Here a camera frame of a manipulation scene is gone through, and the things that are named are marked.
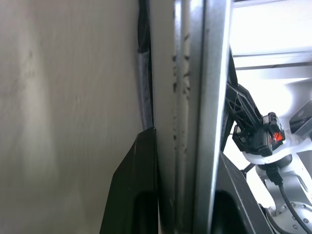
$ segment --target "black wire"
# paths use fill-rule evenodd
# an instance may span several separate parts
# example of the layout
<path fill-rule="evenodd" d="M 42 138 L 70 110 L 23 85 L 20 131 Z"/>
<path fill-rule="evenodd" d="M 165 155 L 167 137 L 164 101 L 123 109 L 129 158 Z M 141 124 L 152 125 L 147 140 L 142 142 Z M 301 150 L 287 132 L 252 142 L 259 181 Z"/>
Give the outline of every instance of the black wire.
<path fill-rule="evenodd" d="M 265 214 L 267 215 L 267 218 L 270 222 L 270 224 L 274 227 L 275 230 L 277 230 L 279 233 L 281 234 L 292 234 L 292 233 L 289 233 L 287 231 L 284 231 L 283 229 L 281 229 L 274 221 L 274 219 L 272 218 L 270 212 L 268 209 L 265 209 Z"/>
<path fill-rule="evenodd" d="M 297 220 L 297 222 L 300 224 L 300 226 L 303 228 L 303 230 L 306 231 L 307 234 L 312 234 L 312 231 L 306 226 L 306 224 L 302 221 L 302 219 L 299 217 L 297 212 L 294 210 L 291 202 L 289 201 L 289 199 L 285 193 L 283 184 L 278 185 L 278 187 L 279 187 L 279 190 L 281 191 L 282 197 L 283 197 L 289 211 L 292 213 L 294 218 Z"/>

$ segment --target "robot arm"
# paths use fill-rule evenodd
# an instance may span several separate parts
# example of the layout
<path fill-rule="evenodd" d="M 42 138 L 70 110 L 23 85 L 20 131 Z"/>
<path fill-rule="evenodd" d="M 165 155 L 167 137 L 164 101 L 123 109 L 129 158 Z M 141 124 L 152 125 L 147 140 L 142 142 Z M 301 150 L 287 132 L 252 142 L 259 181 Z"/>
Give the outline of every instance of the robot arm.
<path fill-rule="evenodd" d="M 227 84 L 226 106 L 237 123 L 234 142 L 256 164 L 256 172 L 274 199 L 275 207 L 266 212 L 272 227 L 280 234 L 311 234 L 312 179 L 297 155 L 312 150 L 310 132 L 299 131 L 310 119 L 295 118 L 295 125 L 291 123 L 291 129 L 284 131 L 276 114 L 263 117 L 239 84 Z"/>

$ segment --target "black cable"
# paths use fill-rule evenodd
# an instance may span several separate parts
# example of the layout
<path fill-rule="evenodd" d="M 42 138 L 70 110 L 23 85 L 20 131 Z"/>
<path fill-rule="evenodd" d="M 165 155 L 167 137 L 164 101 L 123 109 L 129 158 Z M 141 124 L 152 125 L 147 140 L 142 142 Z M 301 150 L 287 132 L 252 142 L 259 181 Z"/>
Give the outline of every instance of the black cable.
<path fill-rule="evenodd" d="M 269 220 L 269 223 L 274 227 L 275 230 L 277 230 L 279 233 L 281 234 L 292 234 L 292 233 L 289 233 L 287 231 L 284 231 L 283 229 L 281 229 L 274 221 L 274 219 L 272 218 L 270 212 L 269 212 L 269 209 L 265 209 L 265 214 L 267 215 L 267 218 Z"/>
<path fill-rule="evenodd" d="M 289 211 L 292 213 L 292 215 L 294 216 L 296 221 L 300 224 L 300 226 L 303 228 L 303 230 L 306 231 L 307 234 L 312 234 L 312 231 L 306 226 L 306 224 L 302 221 L 302 219 L 299 217 L 297 212 L 294 210 L 291 202 L 289 201 L 289 199 L 285 193 L 283 184 L 279 184 L 278 187 L 279 187 L 279 190 L 281 191 L 282 197 L 283 197 Z"/>

